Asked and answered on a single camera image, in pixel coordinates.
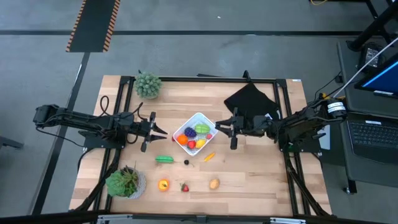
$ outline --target purple grapes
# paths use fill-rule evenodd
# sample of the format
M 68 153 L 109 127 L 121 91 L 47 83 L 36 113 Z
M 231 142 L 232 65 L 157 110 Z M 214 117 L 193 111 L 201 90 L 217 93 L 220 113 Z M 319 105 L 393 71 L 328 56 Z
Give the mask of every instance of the purple grapes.
M 194 138 L 197 135 L 197 132 L 193 128 L 185 128 L 184 134 L 188 138 Z

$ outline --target white cable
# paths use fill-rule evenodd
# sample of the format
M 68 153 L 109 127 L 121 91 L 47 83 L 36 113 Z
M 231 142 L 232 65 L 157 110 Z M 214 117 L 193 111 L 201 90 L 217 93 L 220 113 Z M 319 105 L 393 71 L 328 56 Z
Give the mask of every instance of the white cable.
M 375 55 L 370 61 L 368 61 L 361 69 L 359 69 L 359 70 L 355 73 L 355 75 L 354 75 L 350 80 L 348 80 L 348 82 L 347 82 L 339 91 L 337 91 L 337 93 L 336 93 L 333 97 L 336 98 L 336 96 L 337 96 L 341 91 L 343 91 L 344 88 L 346 88 L 346 87 L 348 86 L 348 84 L 350 84 L 351 81 L 353 81 L 353 79 L 354 79 L 366 66 L 368 66 L 369 63 L 371 63 L 371 61 L 373 61 L 373 59 L 375 59 L 377 56 L 379 56 L 381 53 L 383 53 L 383 51 L 385 51 L 387 48 L 389 48 L 389 47 L 390 47 L 393 43 L 395 43 L 397 40 L 398 40 L 398 37 L 397 37 L 394 41 L 392 41 L 389 45 L 387 45 L 386 47 L 384 47 L 379 53 L 377 53 L 377 55 Z

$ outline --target gray carpet floor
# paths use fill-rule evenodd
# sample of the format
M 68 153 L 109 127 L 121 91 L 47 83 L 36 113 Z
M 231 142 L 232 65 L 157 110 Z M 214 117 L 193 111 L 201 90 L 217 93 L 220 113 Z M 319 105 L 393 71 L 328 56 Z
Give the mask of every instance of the gray carpet floor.
M 386 8 L 384 1 L 373 3 L 379 12 Z M 0 30 L 70 30 L 80 4 L 78 0 L 0 0 Z M 357 2 L 313 6 L 307 0 L 134 0 L 122 1 L 116 30 L 363 30 L 372 21 L 366 5 Z M 395 32 L 396 24 L 388 24 L 387 28 Z M 32 118 L 40 105 L 67 103 L 83 56 L 65 52 L 68 38 L 0 35 L 0 135 L 25 144 L 21 150 L 0 150 L 0 217 L 31 211 L 53 143 L 53 137 L 34 129 Z M 192 77 L 205 73 L 240 77 L 244 70 L 249 70 L 252 77 L 299 78 L 310 101 L 315 91 L 340 71 L 337 40 L 228 35 L 113 36 L 109 52 L 90 55 L 75 110 L 93 112 L 103 75 L 135 75 L 139 69 L 165 76 Z M 324 91 L 337 86 L 332 83 Z M 68 130 L 67 137 L 83 142 L 74 129 Z M 69 142 L 63 144 L 44 213 L 68 209 L 80 155 L 81 148 Z M 341 190 L 346 185 L 344 167 L 325 164 L 323 168 L 335 215 L 398 223 L 398 189 L 358 183 L 359 193 L 346 195 Z

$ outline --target computer monitor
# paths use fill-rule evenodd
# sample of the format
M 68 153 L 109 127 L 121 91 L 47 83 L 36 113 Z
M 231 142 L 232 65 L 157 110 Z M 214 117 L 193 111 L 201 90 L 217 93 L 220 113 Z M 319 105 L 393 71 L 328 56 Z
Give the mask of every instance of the computer monitor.
M 398 54 L 386 61 L 374 74 L 355 84 L 355 88 L 383 96 L 398 96 Z

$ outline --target keyboard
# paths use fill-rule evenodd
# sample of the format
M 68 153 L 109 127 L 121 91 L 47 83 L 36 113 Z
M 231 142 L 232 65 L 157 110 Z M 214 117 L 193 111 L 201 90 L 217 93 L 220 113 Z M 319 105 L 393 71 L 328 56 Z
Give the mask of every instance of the keyboard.
M 357 145 L 398 150 L 398 125 L 348 121 L 351 142 Z

